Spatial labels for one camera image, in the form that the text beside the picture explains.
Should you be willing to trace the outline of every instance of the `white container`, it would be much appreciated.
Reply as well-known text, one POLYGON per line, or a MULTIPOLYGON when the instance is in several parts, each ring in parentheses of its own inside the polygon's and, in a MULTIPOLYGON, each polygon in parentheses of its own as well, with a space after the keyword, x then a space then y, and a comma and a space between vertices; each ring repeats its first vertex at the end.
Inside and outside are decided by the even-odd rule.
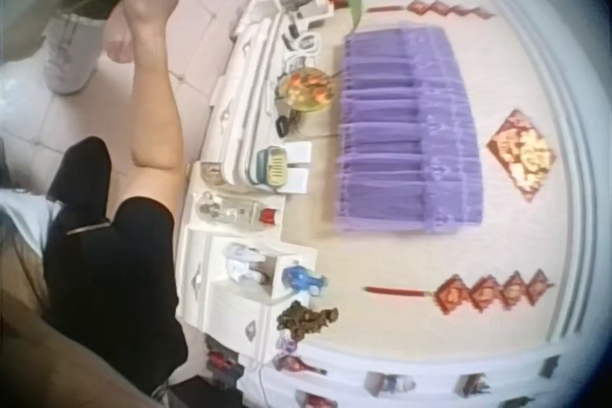
POLYGON ((82 89, 98 64, 106 20, 76 14, 51 19, 43 75, 49 89, 68 95, 82 89))

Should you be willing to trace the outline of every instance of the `blue figurine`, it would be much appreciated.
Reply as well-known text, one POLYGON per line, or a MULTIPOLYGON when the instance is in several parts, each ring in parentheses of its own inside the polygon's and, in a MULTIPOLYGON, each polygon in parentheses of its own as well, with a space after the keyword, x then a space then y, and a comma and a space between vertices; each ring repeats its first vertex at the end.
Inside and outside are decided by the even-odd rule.
POLYGON ((293 290, 308 290, 313 296, 320 296, 321 289, 327 286, 325 276, 315 277, 311 272, 300 265, 285 268, 283 271, 283 283, 293 290))

